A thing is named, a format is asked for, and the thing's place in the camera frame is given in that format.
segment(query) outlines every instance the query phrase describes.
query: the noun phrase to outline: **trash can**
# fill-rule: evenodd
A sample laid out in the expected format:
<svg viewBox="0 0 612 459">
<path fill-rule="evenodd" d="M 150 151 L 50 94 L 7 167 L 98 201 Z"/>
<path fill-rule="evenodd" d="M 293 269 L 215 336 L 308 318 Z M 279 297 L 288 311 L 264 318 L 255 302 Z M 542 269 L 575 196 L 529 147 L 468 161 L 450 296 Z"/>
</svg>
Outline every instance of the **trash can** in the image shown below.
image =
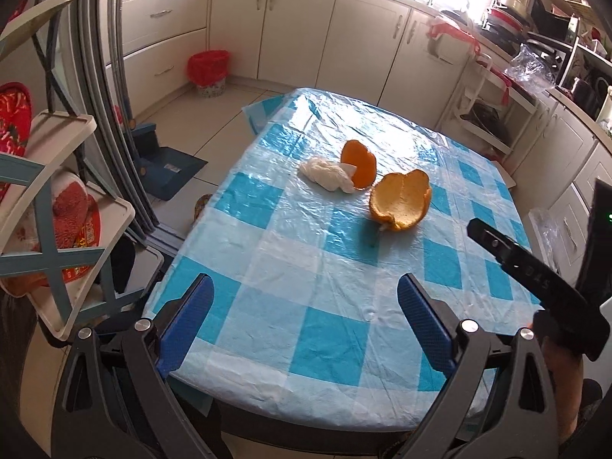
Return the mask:
<svg viewBox="0 0 612 459">
<path fill-rule="evenodd" d="M 225 91 L 230 53 L 225 50 L 208 50 L 196 53 L 187 63 L 187 76 L 207 98 L 219 96 Z"/>
</svg>

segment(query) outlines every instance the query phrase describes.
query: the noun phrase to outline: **vegetable in plastic bag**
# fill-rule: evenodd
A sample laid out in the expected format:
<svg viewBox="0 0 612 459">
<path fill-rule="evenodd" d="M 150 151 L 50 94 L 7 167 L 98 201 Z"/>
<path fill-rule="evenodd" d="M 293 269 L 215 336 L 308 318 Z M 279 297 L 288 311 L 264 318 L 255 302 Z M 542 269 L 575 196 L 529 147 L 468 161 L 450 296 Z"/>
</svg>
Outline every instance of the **vegetable in plastic bag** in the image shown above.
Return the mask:
<svg viewBox="0 0 612 459">
<path fill-rule="evenodd" d="M 549 66 L 525 44 L 521 45 L 521 51 L 504 74 L 531 94 L 541 93 L 555 85 L 555 76 Z"/>
</svg>

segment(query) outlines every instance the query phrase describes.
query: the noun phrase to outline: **red trash bag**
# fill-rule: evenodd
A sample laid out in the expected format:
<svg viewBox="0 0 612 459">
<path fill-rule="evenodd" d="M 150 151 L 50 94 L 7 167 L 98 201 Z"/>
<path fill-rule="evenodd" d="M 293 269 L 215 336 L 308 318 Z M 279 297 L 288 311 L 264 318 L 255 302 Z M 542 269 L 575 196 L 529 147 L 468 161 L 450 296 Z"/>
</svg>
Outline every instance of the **red trash bag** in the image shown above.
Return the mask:
<svg viewBox="0 0 612 459">
<path fill-rule="evenodd" d="M 215 84 L 228 75 L 229 60 L 230 52 L 225 50 L 196 53 L 187 63 L 187 77 L 201 88 Z"/>
</svg>

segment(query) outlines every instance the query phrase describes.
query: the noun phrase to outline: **plastic tablecloth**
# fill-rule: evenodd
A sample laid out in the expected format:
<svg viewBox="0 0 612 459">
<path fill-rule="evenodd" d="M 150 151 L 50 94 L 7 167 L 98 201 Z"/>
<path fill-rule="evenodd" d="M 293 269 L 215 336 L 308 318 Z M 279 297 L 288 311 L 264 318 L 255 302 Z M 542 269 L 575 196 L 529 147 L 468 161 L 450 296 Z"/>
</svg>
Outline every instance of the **plastic tablecloth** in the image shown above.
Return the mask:
<svg viewBox="0 0 612 459">
<path fill-rule="evenodd" d="M 513 334 L 537 299 L 466 235 L 479 217 L 528 247 L 497 169 L 452 140 L 362 101 L 300 89 L 246 109 L 255 141 L 207 204 L 148 300 L 153 316 L 198 273 L 215 299 L 173 376 L 231 405 L 339 430 L 414 428 L 445 379 L 397 302 L 412 272 L 461 319 Z M 380 231 L 369 190 L 328 192 L 298 172 L 358 139 L 379 180 L 420 168 L 433 197 L 414 229 Z M 487 385 L 474 404 L 481 405 Z"/>
</svg>

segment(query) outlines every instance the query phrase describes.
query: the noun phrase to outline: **drawer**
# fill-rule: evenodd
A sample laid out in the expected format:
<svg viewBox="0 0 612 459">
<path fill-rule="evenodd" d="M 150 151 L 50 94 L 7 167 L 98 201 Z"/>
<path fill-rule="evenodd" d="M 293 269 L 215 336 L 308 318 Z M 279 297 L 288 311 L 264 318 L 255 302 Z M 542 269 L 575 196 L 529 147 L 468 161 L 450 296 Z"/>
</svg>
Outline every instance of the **drawer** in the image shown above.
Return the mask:
<svg viewBox="0 0 612 459">
<path fill-rule="evenodd" d="M 574 284 L 580 272 L 589 225 L 589 210 L 571 184 L 550 208 L 561 234 L 554 253 L 561 277 Z"/>
<path fill-rule="evenodd" d="M 189 82 L 187 61 L 191 55 L 206 49 L 206 30 L 192 31 L 132 53 L 125 58 L 125 78 L 130 94 L 132 115 Z M 112 88 L 110 67 L 106 75 Z"/>
<path fill-rule="evenodd" d="M 591 208 L 593 192 L 595 191 L 595 179 L 612 185 L 612 155 L 602 144 L 596 146 L 592 155 L 584 164 L 584 167 L 576 176 L 575 185 L 580 192 L 584 203 Z"/>
<path fill-rule="evenodd" d="M 104 63 L 109 63 L 106 2 L 100 0 Z M 208 0 L 123 0 L 123 54 L 206 27 Z"/>
</svg>

